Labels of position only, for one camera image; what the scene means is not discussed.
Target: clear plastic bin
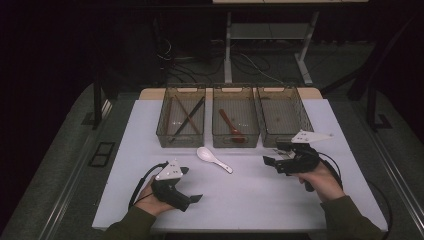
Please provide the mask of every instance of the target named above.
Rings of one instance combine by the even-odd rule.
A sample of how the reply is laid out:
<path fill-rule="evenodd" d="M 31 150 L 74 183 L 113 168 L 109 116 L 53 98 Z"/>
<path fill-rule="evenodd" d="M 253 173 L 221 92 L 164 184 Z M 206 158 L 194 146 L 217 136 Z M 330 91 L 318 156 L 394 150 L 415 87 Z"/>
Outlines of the clear plastic bin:
<path fill-rule="evenodd" d="M 260 131 L 253 88 L 251 84 L 214 84 L 212 135 L 215 148 L 256 147 Z"/>
<path fill-rule="evenodd" d="M 276 148 L 277 142 L 291 142 L 300 130 L 313 131 L 296 87 L 258 86 L 256 103 L 262 144 L 266 148 Z"/>
<path fill-rule="evenodd" d="M 168 84 L 156 130 L 163 148 L 204 146 L 205 97 L 205 84 Z"/>

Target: wooden utensil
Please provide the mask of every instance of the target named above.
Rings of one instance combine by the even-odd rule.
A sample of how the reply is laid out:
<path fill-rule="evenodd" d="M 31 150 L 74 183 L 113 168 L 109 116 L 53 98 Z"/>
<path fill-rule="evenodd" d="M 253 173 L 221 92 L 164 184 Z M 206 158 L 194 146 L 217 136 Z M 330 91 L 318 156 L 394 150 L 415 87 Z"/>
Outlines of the wooden utensil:
<path fill-rule="evenodd" d="M 243 136 L 243 133 L 241 133 L 237 128 L 234 127 L 234 125 L 231 123 L 231 120 L 228 118 L 227 114 L 225 113 L 224 109 L 219 109 L 219 114 L 221 114 L 221 117 L 224 119 L 224 121 L 227 123 L 227 125 L 230 127 L 231 134 L 237 135 L 237 137 L 231 138 L 233 142 L 236 143 L 244 143 L 245 137 Z"/>

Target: person's right hand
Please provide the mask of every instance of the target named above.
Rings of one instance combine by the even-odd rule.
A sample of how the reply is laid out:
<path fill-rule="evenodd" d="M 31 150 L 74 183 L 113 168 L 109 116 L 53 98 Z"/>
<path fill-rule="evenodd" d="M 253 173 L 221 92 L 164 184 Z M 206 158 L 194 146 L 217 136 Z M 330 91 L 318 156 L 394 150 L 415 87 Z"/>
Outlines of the person's right hand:
<path fill-rule="evenodd" d="M 166 202 L 159 201 L 155 195 L 153 195 L 152 190 L 152 182 L 155 179 L 155 176 L 152 176 L 150 178 L 150 181 L 146 184 L 146 187 L 144 187 L 143 190 L 141 190 L 141 193 L 139 195 L 139 199 L 134 206 L 143 209 L 144 211 L 152 214 L 153 216 L 159 216 L 159 214 L 175 209 L 173 206 L 169 205 Z"/>
<path fill-rule="evenodd" d="M 312 172 L 291 174 L 299 178 L 300 183 L 308 181 L 317 192 L 322 202 L 327 202 L 345 196 L 342 188 L 331 175 L 330 170 L 320 162 Z"/>

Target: white table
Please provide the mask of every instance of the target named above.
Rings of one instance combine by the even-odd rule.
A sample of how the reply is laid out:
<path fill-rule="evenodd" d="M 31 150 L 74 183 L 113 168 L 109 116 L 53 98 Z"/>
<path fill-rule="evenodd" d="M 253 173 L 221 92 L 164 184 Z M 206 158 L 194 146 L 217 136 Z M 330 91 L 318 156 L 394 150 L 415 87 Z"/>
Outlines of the white table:
<path fill-rule="evenodd" d="M 316 132 L 334 138 L 311 144 L 335 159 L 341 169 L 344 189 L 368 217 L 383 231 L 387 223 L 352 155 L 327 100 L 308 99 L 304 105 Z M 161 100 L 136 101 L 106 184 L 93 228 L 106 229 L 120 221 L 139 179 L 157 163 L 176 159 L 189 167 L 176 188 L 187 196 L 203 194 L 186 212 L 161 215 L 153 232 L 314 232 L 326 228 L 324 212 L 315 192 L 306 192 L 295 177 L 277 174 L 265 166 L 262 156 L 275 156 L 263 148 L 261 139 L 254 149 L 212 147 L 212 101 L 206 100 L 205 146 L 231 166 L 233 174 L 201 161 L 196 149 L 161 148 L 155 134 Z"/>

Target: green sleeve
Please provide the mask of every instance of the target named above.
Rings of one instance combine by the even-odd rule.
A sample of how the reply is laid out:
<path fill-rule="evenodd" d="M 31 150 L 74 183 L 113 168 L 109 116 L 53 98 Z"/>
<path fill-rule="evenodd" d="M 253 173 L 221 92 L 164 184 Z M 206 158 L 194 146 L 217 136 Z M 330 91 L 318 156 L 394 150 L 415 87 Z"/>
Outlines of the green sleeve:
<path fill-rule="evenodd" d="M 327 237 L 338 239 L 380 240 L 381 230 L 362 216 L 349 196 L 321 203 L 327 221 Z"/>
<path fill-rule="evenodd" d="M 140 208 L 132 207 L 120 222 L 110 225 L 102 240 L 149 239 L 150 228 L 155 221 L 155 216 Z"/>

